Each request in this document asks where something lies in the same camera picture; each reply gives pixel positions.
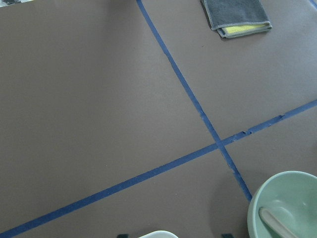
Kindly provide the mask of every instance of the black object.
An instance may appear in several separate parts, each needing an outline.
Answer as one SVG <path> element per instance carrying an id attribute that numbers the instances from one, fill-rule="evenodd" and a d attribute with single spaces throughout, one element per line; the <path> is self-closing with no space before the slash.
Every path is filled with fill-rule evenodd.
<path id="1" fill-rule="evenodd" d="M 120 234 L 117 238 L 129 238 L 129 234 Z"/>
<path id="2" fill-rule="evenodd" d="M 234 238 L 232 234 L 222 234 L 222 238 Z"/>
<path id="3" fill-rule="evenodd" d="M 20 0 L 2 0 L 2 2 L 6 3 L 7 5 L 15 4 L 15 3 L 21 3 Z"/>

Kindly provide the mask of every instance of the microfiber cloth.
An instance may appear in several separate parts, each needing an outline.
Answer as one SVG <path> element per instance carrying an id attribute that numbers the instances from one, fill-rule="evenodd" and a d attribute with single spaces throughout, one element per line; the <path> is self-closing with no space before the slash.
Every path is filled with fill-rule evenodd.
<path id="1" fill-rule="evenodd" d="M 224 38 L 268 31 L 270 20 L 259 0 L 201 0 L 212 30 Z"/>

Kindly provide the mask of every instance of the white object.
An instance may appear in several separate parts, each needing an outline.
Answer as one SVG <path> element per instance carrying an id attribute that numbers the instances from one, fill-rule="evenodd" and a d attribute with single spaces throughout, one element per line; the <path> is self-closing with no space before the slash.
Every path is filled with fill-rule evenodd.
<path id="1" fill-rule="evenodd" d="M 151 232 L 151 233 L 149 233 L 145 236 L 142 236 L 140 238 L 178 238 L 178 237 L 171 232 L 156 231 L 156 232 Z"/>
<path id="2" fill-rule="evenodd" d="M 277 219 L 268 209 L 261 207 L 259 210 L 261 219 L 282 238 L 298 238 L 279 219 Z"/>

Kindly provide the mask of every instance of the light green bowl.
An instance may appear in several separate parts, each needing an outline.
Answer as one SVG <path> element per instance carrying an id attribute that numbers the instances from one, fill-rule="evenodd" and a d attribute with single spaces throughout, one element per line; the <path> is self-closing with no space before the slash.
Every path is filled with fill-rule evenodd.
<path id="1" fill-rule="evenodd" d="M 300 238 L 317 237 L 317 177 L 287 171 L 269 178 L 253 196 L 248 210 L 250 238 L 280 238 L 263 223 L 265 207 Z"/>

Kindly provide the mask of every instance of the gray towel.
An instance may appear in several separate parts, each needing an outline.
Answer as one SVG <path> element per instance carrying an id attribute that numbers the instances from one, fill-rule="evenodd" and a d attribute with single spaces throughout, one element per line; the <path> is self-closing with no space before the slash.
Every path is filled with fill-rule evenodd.
<path id="1" fill-rule="evenodd" d="M 259 0 L 201 0 L 212 30 L 233 38 L 272 28 Z"/>

